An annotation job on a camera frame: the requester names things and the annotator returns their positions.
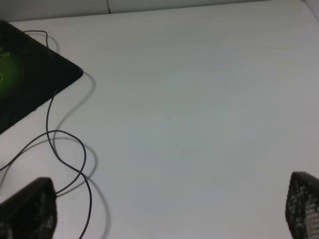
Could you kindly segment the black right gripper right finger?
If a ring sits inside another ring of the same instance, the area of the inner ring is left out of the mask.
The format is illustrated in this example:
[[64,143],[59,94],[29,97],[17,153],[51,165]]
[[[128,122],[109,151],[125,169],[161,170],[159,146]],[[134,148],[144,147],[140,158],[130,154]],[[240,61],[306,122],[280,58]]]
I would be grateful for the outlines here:
[[306,172],[291,174],[285,218],[294,239],[319,237],[319,180]]

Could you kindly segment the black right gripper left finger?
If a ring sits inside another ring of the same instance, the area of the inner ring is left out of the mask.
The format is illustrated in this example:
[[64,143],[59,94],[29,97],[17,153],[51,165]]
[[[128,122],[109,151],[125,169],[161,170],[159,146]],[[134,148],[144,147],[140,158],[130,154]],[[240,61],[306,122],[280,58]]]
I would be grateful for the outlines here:
[[0,204],[2,239],[51,239],[57,225],[53,182],[40,177]]

